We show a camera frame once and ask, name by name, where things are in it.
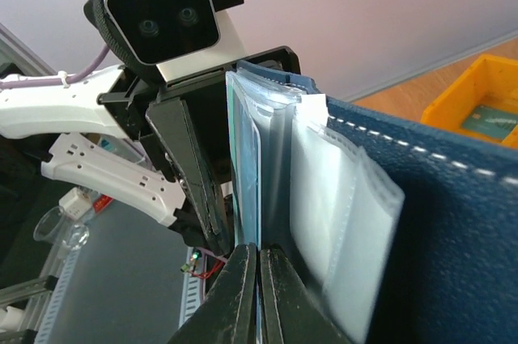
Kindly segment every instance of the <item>white wall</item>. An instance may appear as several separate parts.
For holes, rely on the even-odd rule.
[[[0,23],[53,68],[78,70],[102,45],[85,1],[0,0]],[[518,34],[518,0],[248,0],[231,17],[250,53],[291,46],[303,72],[337,97]]]

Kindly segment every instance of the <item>white camera housing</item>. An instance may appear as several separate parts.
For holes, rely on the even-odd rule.
[[[156,65],[219,41],[212,0],[104,0],[134,56]]]

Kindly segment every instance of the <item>red cable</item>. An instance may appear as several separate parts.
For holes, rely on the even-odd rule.
[[[212,270],[206,271],[205,273],[197,274],[193,271],[189,271],[191,275],[193,275],[195,278],[201,278],[201,279],[208,279],[213,274],[216,273],[219,269],[221,269],[224,266],[224,263],[222,261],[217,261],[214,266],[212,267]]]

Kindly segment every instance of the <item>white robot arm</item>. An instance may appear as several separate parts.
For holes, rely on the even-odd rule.
[[[49,152],[52,159],[41,163],[42,176],[97,190],[166,227],[174,223],[181,188],[161,174],[132,164],[77,133],[61,134]]]
[[[19,139],[35,134],[85,132],[127,138],[106,108],[97,103],[99,94],[109,92],[122,74],[122,68],[110,66],[69,87],[3,89],[0,91],[0,134]],[[20,79],[18,75],[10,75],[2,84]]]

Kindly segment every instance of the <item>white stitching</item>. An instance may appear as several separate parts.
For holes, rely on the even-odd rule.
[[[478,174],[482,174],[483,176],[493,176],[495,172],[492,172],[491,170],[485,170],[483,168],[478,168],[475,170]]]
[[[503,182],[506,183],[506,184],[518,185],[518,178],[513,178],[511,176],[506,176],[506,177],[503,178]]]
[[[454,160],[452,162],[452,165],[455,166],[456,168],[463,168],[464,170],[466,168],[468,168],[468,166],[466,166],[465,164],[462,164],[461,162],[457,162],[456,160]]]
[[[343,119],[341,118],[338,118],[338,117],[335,117],[335,116],[332,116],[332,115],[329,115],[329,117],[331,119],[336,119],[336,121],[338,121],[339,123],[346,123],[348,126],[350,127],[355,127],[356,124],[355,123],[352,123],[350,121],[344,121]],[[367,130],[367,128],[359,125],[358,126],[358,130],[360,131],[363,131],[363,132],[367,132],[368,134],[371,134],[371,135],[375,135],[375,136],[378,136],[380,135],[380,132],[378,131],[373,131],[373,130]],[[386,139],[388,141],[392,141],[394,140],[393,138],[391,138],[390,136],[388,135],[382,135],[383,136],[383,139]],[[408,142],[404,142],[402,140],[395,140],[395,142],[401,146],[404,146],[404,147],[407,147],[409,146],[409,143]],[[413,146],[412,147],[412,150],[415,150],[417,152],[421,152],[422,154],[428,152],[428,150],[426,148],[423,148],[423,147],[419,147],[419,146]],[[437,154],[435,152],[431,153],[431,157],[432,158],[435,158],[435,159],[439,159],[439,160],[446,160],[448,157],[446,155],[442,155],[442,154]],[[457,162],[456,160],[453,160],[452,161],[452,166],[455,166],[456,168],[461,168],[463,170],[468,170],[470,169],[470,166],[468,166],[467,164],[463,164],[462,162]],[[495,176],[496,173],[491,171],[491,170],[486,170],[485,168],[475,168],[474,169],[474,172],[476,172],[477,174],[480,174],[482,176]],[[518,186],[518,178],[513,178],[511,176],[505,176],[503,179],[502,179],[503,183],[506,183],[506,184],[511,184],[511,185],[516,185]]]
[[[440,159],[440,160],[445,160],[446,159],[446,155],[437,154],[435,152],[432,153],[431,156],[433,156],[436,159]]]
[[[272,81],[274,81],[280,85],[283,85],[284,87],[295,87],[297,89],[300,89],[301,91],[306,91],[306,93],[308,93],[308,89],[306,89],[302,85],[295,85],[294,83],[280,83],[279,81],[275,81],[274,79]]]

